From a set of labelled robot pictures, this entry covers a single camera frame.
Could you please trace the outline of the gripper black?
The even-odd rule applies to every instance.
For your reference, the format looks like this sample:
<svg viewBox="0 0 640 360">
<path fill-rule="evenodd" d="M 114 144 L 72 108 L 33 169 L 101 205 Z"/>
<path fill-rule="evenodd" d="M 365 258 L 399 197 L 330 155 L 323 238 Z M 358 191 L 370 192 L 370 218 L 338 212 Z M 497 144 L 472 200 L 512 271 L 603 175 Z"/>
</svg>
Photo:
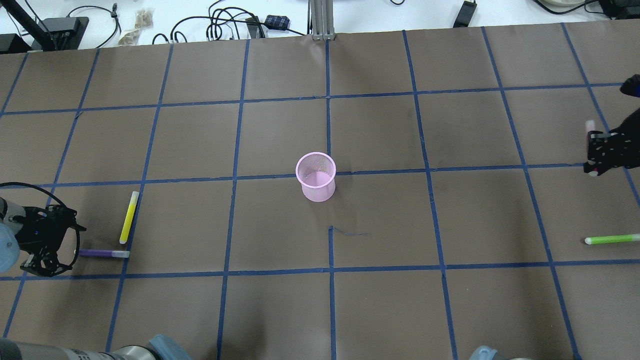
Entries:
<svg viewBox="0 0 640 360">
<path fill-rule="evenodd" d="M 20 268 L 48 278 L 71 271 L 79 257 L 81 233 L 87 230 L 78 224 L 76 217 L 77 211 L 64 205 L 27 206 L 22 213 L 15 214 L 14 223 L 20 228 L 14 237 L 20 250 L 29 255 Z M 64 264 L 58 259 L 58 251 L 69 229 L 75 231 L 75 250 L 71 262 Z"/>
<path fill-rule="evenodd" d="M 592 135 L 592 159 L 598 174 L 616 168 L 640 166 L 640 110 L 636 109 L 622 123 L 608 132 L 595 130 Z"/>
</svg>

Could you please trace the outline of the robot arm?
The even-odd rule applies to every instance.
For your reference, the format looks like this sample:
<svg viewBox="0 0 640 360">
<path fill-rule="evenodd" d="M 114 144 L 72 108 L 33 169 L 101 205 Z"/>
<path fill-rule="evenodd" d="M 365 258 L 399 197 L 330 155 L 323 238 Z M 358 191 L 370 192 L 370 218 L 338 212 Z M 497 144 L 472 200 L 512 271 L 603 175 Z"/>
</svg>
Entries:
<svg viewBox="0 0 640 360">
<path fill-rule="evenodd" d="M 77 212 L 61 204 L 45 208 L 22 206 L 2 198 L 0 206 L 1 271 L 11 269 L 26 253 L 20 269 L 39 277 L 52 278 L 73 269 L 78 254 L 69 264 L 58 259 L 58 251 L 67 230 L 75 231 L 75 250 L 80 249 L 81 234 L 86 227 L 77 222 Z"/>
</svg>

